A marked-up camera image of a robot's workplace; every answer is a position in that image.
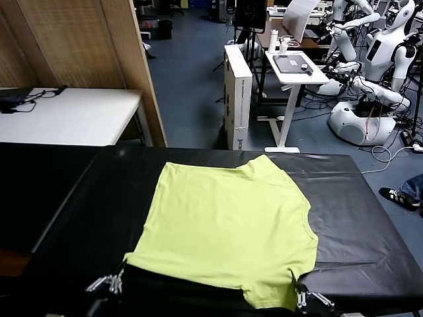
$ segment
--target white box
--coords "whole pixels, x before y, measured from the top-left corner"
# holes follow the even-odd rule
[[[230,150],[245,150],[252,73],[238,45],[225,46],[224,124]]]

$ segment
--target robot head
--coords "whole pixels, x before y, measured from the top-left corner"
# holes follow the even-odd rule
[[[413,0],[393,0],[386,12],[385,27],[398,28],[407,23],[416,5]]]

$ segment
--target black table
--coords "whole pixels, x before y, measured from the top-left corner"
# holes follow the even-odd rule
[[[110,273],[135,248],[166,162],[233,168],[261,154],[103,148],[22,276],[14,297],[19,308],[78,312],[85,301],[83,289]],[[381,315],[423,308],[423,273],[350,157],[267,155],[295,180],[312,206],[309,222],[319,236],[319,248],[316,268],[302,279],[309,289],[330,297],[347,312]],[[165,310],[197,316],[274,312],[254,310],[240,291],[133,267],[126,272],[124,294],[129,307],[144,316]]]
[[[98,147],[0,143],[0,248],[30,253]]]

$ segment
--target computer monitor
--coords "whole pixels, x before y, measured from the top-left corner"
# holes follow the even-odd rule
[[[298,43],[301,43],[303,40],[305,27],[307,26],[311,11],[313,11],[319,2],[320,0],[292,0],[288,5],[282,24]]]
[[[292,0],[274,0],[273,4],[279,7],[287,7]]]

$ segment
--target wooden partition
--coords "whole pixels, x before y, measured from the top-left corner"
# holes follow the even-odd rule
[[[143,91],[155,146],[166,138],[132,0],[0,0],[0,86]]]

